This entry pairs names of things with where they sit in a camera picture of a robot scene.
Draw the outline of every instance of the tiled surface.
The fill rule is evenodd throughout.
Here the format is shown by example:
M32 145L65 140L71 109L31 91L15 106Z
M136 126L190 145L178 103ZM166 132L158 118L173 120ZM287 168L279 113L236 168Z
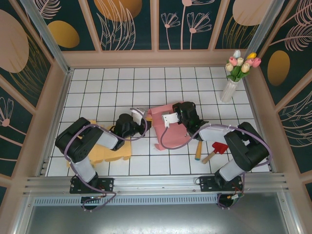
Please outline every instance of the tiled surface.
M198 115L210 123L237 126L247 121L256 128L242 82L230 103L220 101L226 82L223 67L76 69L58 134L79 117L96 119L101 125L112 126L120 114L130 114L132 106L148 109L179 101L194 102ZM100 176L209 174L232 159L227 151L223 155L215 155L207 164L196 161L196 140L174 151L159 151L155 148L156 143L155 131L151 129L143 139L132 142L133 156L130 160L104 161L97 164L95 170ZM212 144L203 143L202 158L214 150ZM268 171L267 165L252 170ZM57 148L51 154L47 175L73 175Z

